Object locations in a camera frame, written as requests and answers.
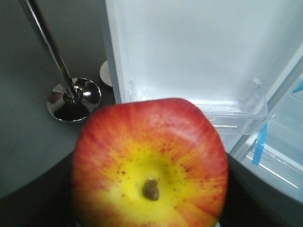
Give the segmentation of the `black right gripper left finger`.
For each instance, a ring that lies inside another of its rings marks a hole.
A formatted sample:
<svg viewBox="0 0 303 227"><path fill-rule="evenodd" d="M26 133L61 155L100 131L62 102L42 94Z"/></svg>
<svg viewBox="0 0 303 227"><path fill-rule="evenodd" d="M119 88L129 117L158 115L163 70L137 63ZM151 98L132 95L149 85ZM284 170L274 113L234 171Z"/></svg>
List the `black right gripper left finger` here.
<svg viewBox="0 0 303 227"><path fill-rule="evenodd" d="M73 227L69 154L49 171L0 200L2 227Z"/></svg>

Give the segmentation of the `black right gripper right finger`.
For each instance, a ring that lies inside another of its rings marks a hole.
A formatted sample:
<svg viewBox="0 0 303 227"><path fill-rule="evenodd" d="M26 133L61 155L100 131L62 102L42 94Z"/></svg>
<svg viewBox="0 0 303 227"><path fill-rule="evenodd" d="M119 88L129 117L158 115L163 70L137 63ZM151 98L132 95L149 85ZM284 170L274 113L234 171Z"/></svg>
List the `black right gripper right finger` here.
<svg viewBox="0 0 303 227"><path fill-rule="evenodd" d="M229 183L222 227L301 227L303 176L270 158L259 166L248 155L239 162L228 155Z"/></svg>

